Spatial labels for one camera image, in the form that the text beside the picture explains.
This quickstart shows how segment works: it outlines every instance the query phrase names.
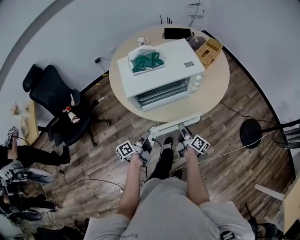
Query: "fan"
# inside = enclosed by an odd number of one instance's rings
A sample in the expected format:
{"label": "fan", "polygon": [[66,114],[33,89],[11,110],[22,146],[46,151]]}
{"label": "fan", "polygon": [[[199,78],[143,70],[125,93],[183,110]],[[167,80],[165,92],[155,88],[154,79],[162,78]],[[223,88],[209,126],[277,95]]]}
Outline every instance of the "fan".
{"label": "fan", "polygon": [[279,147],[286,149],[300,148],[300,128],[281,133],[275,142]]}
{"label": "fan", "polygon": [[[261,142],[263,133],[280,130],[287,127],[293,127],[296,124],[300,124],[300,119],[286,124],[280,124],[275,127],[262,129],[258,121],[254,119],[247,119],[240,127],[240,140],[246,148],[253,149],[256,148]],[[276,138],[275,142],[279,147],[286,149],[300,148],[300,128],[298,127],[282,132]]]}

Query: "black pants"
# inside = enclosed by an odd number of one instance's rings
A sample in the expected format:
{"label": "black pants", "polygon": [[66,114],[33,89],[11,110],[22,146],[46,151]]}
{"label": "black pants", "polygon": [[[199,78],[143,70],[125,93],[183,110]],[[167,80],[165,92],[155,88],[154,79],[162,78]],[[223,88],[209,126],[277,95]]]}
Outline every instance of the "black pants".
{"label": "black pants", "polygon": [[10,204],[15,206],[18,210],[22,211],[29,208],[47,208],[52,209],[55,207],[53,202],[45,201],[46,197],[42,194],[37,197],[19,197],[13,196],[9,198]]}
{"label": "black pants", "polygon": [[44,165],[60,165],[60,157],[56,153],[46,152],[30,146],[18,146],[18,160],[24,167],[29,167],[33,163]]}
{"label": "black pants", "polygon": [[166,148],[163,150],[160,160],[156,164],[154,172],[148,178],[159,178],[166,179],[169,177],[169,172],[172,169],[173,164],[173,150],[170,148]]}

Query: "hand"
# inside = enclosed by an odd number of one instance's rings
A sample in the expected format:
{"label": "hand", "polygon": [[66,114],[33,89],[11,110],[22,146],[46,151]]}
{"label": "hand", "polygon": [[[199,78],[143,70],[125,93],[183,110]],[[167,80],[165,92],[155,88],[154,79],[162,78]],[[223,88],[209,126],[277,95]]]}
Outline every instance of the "hand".
{"label": "hand", "polygon": [[136,165],[136,166],[138,166],[138,167],[141,168],[141,167],[143,166],[143,162],[142,162],[141,159],[140,159],[140,154],[138,154],[138,153],[133,153],[133,154],[131,155],[130,163],[131,163],[131,164],[134,164],[134,165]]}
{"label": "hand", "polygon": [[183,155],[186,157],[187,160],[189,160],[192,157],[195,157],[198,159],[195,149],[192,147],[187,147],[186,151],[183,153]]}
{"label": "hand", "polygon": [[19,136],[19,132],[17,130],[14,130],[13,137],[18,137],[18,136]]}

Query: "person sitting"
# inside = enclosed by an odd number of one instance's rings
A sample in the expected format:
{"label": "person sitting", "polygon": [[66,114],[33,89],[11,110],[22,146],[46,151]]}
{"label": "person sitting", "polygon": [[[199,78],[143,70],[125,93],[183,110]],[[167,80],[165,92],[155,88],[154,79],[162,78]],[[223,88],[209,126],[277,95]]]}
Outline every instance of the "person sitting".
{"label": "person sitting", "polygon": [[0,169],[11,164],[13,160],[18,160],[23,167],[30,167],[33,163],[59,166],[70,163],[70,153],[68,146],[63,147],[63,153],[59,156],[56,152],[46,152],[31,146],[18,146],[17,138],[19,133],[14,130],[12,135],[12,148],[0,146]]}
{"label": "person sitting", "polygon": [[166,138],[161,158],[141,193],[143,163],[139,154],[131,155],[118,212],[91,218],[84,240],[218,240],[227,234],[232,238],[226,239],[255,239],[250,224],[233,202],[210,201],[193,148],[187,147],[184,152],[187,182],[180,180],[181,172],[169,178],[172,146],[173,139]]}
{"label": "person sitting", "polygon": [[36,197],[20,197],[18,194],[8,197],[4,191],[1,191],[0,194],[0,208],[8,213],[11,212],[11,207],[16,207],[19,211],[28,210],[30,208],[55,208],[55,204],[48,201],[43,194],[39,194]]}

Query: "white toaster oven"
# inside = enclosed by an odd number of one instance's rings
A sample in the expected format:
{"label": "white toaster oven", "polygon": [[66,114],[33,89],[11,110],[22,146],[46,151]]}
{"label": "white toaster oven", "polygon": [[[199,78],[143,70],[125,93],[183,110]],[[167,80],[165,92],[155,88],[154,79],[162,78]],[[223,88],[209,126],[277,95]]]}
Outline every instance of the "white toaster oven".
{"label": "white toaster oven", "polygon": [[128,57],[118,60],[125,96],[142,111],[188,97],[197,91],[204,78],[204,66],[185,39],[155,48],[164,56],[165,67],[133,75]]}

